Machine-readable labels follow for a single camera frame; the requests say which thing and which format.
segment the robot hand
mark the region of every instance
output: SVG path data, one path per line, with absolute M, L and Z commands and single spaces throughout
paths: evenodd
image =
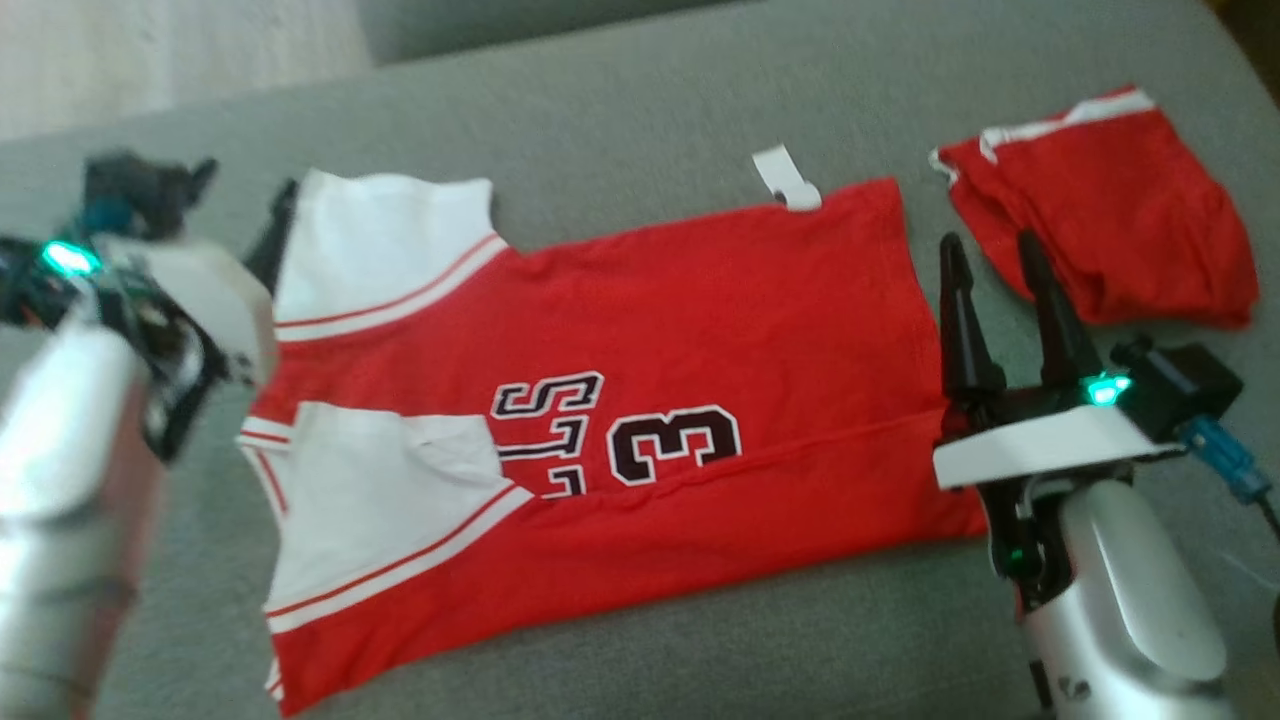
M 54 329 L 0 420 L 0 717 L 87 712 L 165 465 L 212 387 L 262 383 L 275 366 L 264 284 L 292 196 L 253 251 L 255 277 L 182 234 L 214 168 L 91 160 L 84 205 L 54 240 L 0 240 L 0 319 Z
M 1216 428 L 1243 383 L 1203 346 L 1146 340 L 1112 352 L 1123 372 L 1105 372 L 1039 240 L 1023 233 L 1043 365 L 1041 384 L 1010 389 L 983 341 L 960 238 L 941 251 L 951 404 L 933 464 L 940 487 L 982 497 L 1042 706 L 1059 717 L 1233 717 L 1222 637 L 1132 484 L 1137 462 L 1187 452 L 1188 437 Z M 1221 451 L 1206 455 L 1233 489 L 1257 498 L 1268 487 L 1224 438 L 1201 445 Z

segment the white stripe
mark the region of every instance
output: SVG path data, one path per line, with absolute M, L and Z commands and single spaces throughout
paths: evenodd
M 960 179 L 960 172 L 956 170 L 954 167 L 942 161 L 942 158 L 938 156 L 937 147 L 934 147 L 933 151 L 929 152 L 929 167 L 947 176 L 947 187 L 951 187 L 952 184 L 956 183 L 956 181 Z
M 1155 110 L 1156 102 L 1142 90 L 1130 90 L 1112 97 L 1096 97 L 1085 100 L 1071 108 L 1071 111 L 1060 120 L 1039 120 L 1021 126 L 996 127 L 982 131 L 978 140 L 978 149 L 987 160 L 996 163 L 996 147 L 1010 142 L 1036 140 L 1062 128 L 1133 115 Z
M 406 580 L 410 580 L 422 573 L 440 565 L 442 562 L 449 560 L 457 553 L 462 552 L 467 546 L 474 543 L 480 536 L 489 532 L 494 525 L 497 525 L 503 518 L 511 515 L 517 507 L 532 498 L 532 493 L 521 487 L 515 487 L 507 495 L 489 506 L 479 518 L 471 521 L 470 525 L 462 529 L 458 534 L 449 538 L 448 542 L 440 547 L 422 555 L 421 557 L 415 557 L 412 561 L 406 562 L 394 570 L 389 570 L 380 575 L 375 575 L 369 580 L 348 588 L 333 597 L 328 597 L 319 602 L 312 602 L 298 607 L 297 610 L 279 615 L 275 618 L 268 618 L 266 625 L 270 628 L 271 633 L 287 633 L 289 630 L 301 628 L 302 625 L 333 615 L 346 610 L 353 605 L 357 605 L 365 600 L 374 597 L 375 594 L 388 591 Z M 271 607 L 265 607 L 265 612 L 271 612 Z
M 280 660 L 276 659 L 276 657 L 273 657 L 271 659 L 271 669 L 268 670 L 268 673 L 266 673 L 266 684 L 262 685 L 262 689 L 270 691 L 271 685 L 274 685 L 275 682 L 279 680 L 279 679 L 280 679 Z
M 236 436 L 236 442 L 241 447 L 257 447 L 268 452 L 288 452 L 289 442 L 283 439 L 268 439 L 262 437 L 250 437 L 244 434 Z
M 257 457 L 259 450 L 253 447 L 241 446 L 241 452 L 244 454 L 244 459 L 253 468 L 253 474 L 257 475 L 257 482 L 262 486 L 262 495 L 266 496 L 266 503 L 271 507 L 271 515 L 275 516 L 275 527 L 279 528 L 280 523 L 284 520 L 284 512 L 275 497 L 275 489 L 271 488 L 271 478 L 266 474 L 266 468 L 262 466 L 262 461 Z M 275 482 L 280 482 L 280 477 L 275 477 Z M 284 493 L 284 488 L 280 488 L 280 493 Z
M 284 438 L 285 442 L 293 439 L 293 427 L 285 425 L 284 423 L 273 423 L 271 420 L 264 420 L 261 418 L 253 418 L 250 415 L 244 418 L 244 424 L 241 425 L 242 433 L 260 433 L 264 436 L 275 436 Z M 244 438 L 246 442 L 256 442 L 261 438 Z
M 453 269 L 453 272 L 442 275 L 436 286 L 431 290 L 413 296 L 404 302 L 392 305 L 390 307 L 384 307 L 381 310 L 375 310 L 372 313 L 362 313 L 351 318 L 343 318 L 340 320 L 332 320 L 326 323 L 316 323 L 312 325 L 296 325 L 287 328 L 275 328 L 275 337 L 280 342 L 298 342 L 305 340 L 317 340 L 321 337 L 333 337 L 346 333 L 352 333 L 356 331 L 362 331 L 378 325 L 390 323 L 393 320 L 399 320 L 401 318 L 407 318 L 413 313 L 431 305 L 433 302 L 440 300 L 448 293 L 453 292 L 463 281 L 470 278 L 483 268 L 489 260 L 493 260 L 495 255 L 506 250 L 508 246 L 498 236 L 490 236 L 480 243 L 476 251 L 466 259 L 461 265 Z

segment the basketball jersey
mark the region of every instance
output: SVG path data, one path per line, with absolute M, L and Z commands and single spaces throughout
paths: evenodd
M 396 665 L 984 529 L 891 179 L 524 254 L 490 183 L 312 172 L 241 443 L 285 715 Z

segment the white tag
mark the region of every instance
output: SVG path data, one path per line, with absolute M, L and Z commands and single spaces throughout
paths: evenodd
M 755 169 L 760 173 L 760 179 L 769 187 L 774 196 L 782 196 L 787 204 L 787 210 L 803 213 L 822 208 L 822 195 L 813 183 L 805 182 L 800 177 L 800 170 L 791 160 L 786 145 L 762 150 L 751 155 Z
M 929 152 L 929 167 L 947 176 L 947 187 L 951 187 L 960 181 L 960 172 L 942 161 L 942 158 L 938 156 L 937 147 L 933 149 L 933 152 Z

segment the gray couch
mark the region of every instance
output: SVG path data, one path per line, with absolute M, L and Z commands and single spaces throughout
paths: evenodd
M 1244 375 L 1231 424 L 1280 468 L 1280 378 L 1268 375 L 1280 348 L 1280 114 L 1197 0 L 718 5 L 8 145 L 0 218 L 47 229 L 76 200 L 81 159 L 131 145 L 220 158 L 192 224 L 236 250 L 280 179 L 311 165 L 490 177 L 498 227 L 536 249 L 768 201 L 750 152 L 785 141 L 820 188 L 899 178 L 933 296 L 937 240 L 963 225 L 928 150 L 1126 82 L 1165 106 L 1230 190 L 1263 277 L 1245 332 L 1148 329 L 1203 338 Z M 993 351 L 1029 382 L 1029 307 L 977 265 Z M 1110 343 L 1120 331 L 1098 336 Z M 36 340 L 6 333 L 5 370 Z M 232 443 L 248 401 L 221 392 L 173 471 L 100 719 L 275 715 L 259 605 L 276 539 Z M 1276 716 L 1280 550 L 1190 461 L 1151 469 L 1139 486 L 1206 588 L 1242 710 Z M 389 673 L 308 717 L 1019 717 L 1036 700 L 1011 616 L 982 543 L 902 548 L 521 632 Z
M 360 0 L 361 28 L 379 63 L 401 63 L 573 32 L 724 0 Z

